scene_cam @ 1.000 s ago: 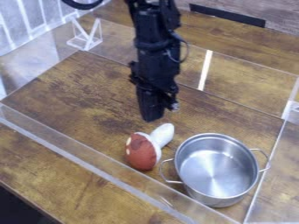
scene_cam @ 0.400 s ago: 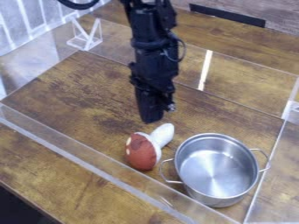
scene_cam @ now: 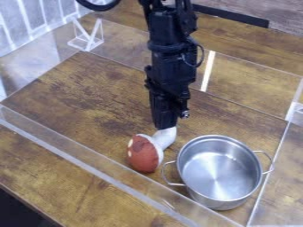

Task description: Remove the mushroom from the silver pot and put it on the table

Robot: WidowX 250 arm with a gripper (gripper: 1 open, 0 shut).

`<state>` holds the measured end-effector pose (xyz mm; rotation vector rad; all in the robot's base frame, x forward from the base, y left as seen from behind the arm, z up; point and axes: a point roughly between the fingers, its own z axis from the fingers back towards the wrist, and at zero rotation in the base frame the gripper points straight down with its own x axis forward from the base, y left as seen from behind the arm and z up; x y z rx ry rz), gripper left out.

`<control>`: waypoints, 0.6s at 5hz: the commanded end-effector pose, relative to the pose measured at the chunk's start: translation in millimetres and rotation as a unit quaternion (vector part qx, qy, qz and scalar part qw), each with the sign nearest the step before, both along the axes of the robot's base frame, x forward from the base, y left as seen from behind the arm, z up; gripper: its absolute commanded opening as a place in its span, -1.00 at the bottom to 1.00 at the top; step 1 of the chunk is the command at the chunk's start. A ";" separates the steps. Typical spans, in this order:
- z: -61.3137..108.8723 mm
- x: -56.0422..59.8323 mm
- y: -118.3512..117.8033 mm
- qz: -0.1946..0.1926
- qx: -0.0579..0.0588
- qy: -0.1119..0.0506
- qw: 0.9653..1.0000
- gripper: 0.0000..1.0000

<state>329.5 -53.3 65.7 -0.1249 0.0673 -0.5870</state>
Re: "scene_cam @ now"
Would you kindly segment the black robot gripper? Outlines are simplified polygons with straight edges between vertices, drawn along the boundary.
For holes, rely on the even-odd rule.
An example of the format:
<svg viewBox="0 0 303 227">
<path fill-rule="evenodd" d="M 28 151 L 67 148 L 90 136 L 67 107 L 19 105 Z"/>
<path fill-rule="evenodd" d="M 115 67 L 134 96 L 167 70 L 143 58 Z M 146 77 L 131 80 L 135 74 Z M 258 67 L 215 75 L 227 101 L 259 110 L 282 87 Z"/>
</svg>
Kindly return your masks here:
<svg viewBox="0 0 303 227">
<path fill-rule="evenodd" d="M 151 117 L 156 129 L 173 128 L 177 126 L 178 118 L 190 117 L 189 86 L 195 82 L 197 68 L 197 51 L 151 54 L 151 64 L 144 71 Z"/>
</svg>

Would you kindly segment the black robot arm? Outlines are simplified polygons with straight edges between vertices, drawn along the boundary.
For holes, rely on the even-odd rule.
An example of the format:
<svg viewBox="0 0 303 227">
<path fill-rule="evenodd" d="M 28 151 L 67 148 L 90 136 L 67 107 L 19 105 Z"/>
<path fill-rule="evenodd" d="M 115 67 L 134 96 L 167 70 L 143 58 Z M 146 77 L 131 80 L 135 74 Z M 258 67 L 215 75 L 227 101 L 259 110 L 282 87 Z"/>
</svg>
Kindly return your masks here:
<svg viewBox="0 0 303 227">
<path fill-rule="evenodd" d="M 197 16 L 190 0 L 139 0 L 150 31 L 151 64 L 144 68 L 151 117 L 156 129 L 177 126 L 189 117 L 190 84 L 195 82 L 199 44 L 191 38 Z"/>
</svg>

